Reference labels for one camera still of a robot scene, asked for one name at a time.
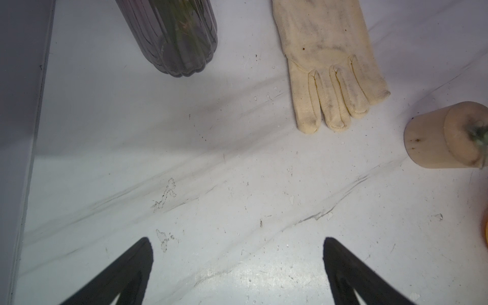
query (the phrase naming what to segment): white wall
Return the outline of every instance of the white wall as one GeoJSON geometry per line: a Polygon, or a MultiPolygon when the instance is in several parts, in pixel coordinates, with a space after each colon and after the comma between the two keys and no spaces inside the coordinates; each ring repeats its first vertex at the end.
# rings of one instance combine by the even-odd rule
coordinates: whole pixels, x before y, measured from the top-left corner
{"type": "Polygon", "coordinates": [[[0,10],[0,305],[12,300],[53,9],[16,0],[0,10]]]}

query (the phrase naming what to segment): glove finger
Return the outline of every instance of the glove finger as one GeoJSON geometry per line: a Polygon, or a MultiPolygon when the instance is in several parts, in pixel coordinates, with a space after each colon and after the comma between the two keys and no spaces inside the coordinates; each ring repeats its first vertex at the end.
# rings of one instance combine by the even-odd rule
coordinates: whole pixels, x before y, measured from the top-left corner
{"type": "Polygon", "coordinates": [[[318,73],[317,71],[314,71],[314,79],[317,86],[320,106],[324,113],[325,123],[334,131],[347,130],[350,126],[351,118],[349,117],[346,105],[342,100],[340,90],[339,96],[337,96],[327,73],[318,73]]]}
{"type": "Polygon", "coordinates": [[[355,55],[350,56],[348,62],[359,86],[371,105],[376,105],[390,96],[386,81],[381,76],[376,64],[360,63],[355,55]]]}
{"type": "Polygon", "coordinates": [[[369,103],[354,77],[352,69],[337,65],[333,67],[333,71],[335,71],[335,76],[339,81],[340,92],[342,92],[349,114],[356,119],[364,117],[369,111],[369,103]]]}
{"type": "Polygon", "coordinates": [[[303,133],[314,133],[319,129],[322,120],[315,81],[312,80],[312,84],[309,84],[309,73],[293,61],[288,61],[288,69],[298,129],[303,133]]]}

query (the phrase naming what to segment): cream glove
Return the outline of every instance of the cream glove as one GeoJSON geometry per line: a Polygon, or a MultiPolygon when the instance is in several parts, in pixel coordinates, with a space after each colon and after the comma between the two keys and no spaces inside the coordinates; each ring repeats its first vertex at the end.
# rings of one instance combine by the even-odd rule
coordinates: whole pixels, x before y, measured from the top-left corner
{"type": "Polygon", "coordinates": [[[376,64],[358,0],[273,0],[273,15],[288,58],[298,128],[321,122],[349,128],[369,105],[390,95],[376,64]]]}

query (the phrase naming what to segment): wooden cylinder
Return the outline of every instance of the wooden cylinder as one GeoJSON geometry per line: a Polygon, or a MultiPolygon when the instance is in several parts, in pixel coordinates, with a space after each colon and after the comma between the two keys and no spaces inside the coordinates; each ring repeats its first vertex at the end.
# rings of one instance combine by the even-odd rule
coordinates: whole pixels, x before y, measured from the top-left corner
{"type": "Polygon", "coordinates": [[[461,102],[413,118],[405,128],[405,148],[425,168],[480,167],[483,156],[468,128],[487,124],[486,106],[461,102]]]}

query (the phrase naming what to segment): white marble pattern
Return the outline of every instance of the white marble pattern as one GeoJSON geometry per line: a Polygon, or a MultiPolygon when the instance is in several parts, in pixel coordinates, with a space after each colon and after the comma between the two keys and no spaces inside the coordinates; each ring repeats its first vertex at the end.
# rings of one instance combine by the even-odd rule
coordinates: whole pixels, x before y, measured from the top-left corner
{"type": "Polygon", "coordinates": [[[113,0],[58,0],[15,304],[58,304],[147,236],[144,304],[332,304],[326,236],[418,304],[485,304],[486,170],[427,170],[413,116],[488,105],[488,2],[361,0],[392,92],[342,134],[295,126],[270,1],[212,0],[175,79],[113,0]]]}

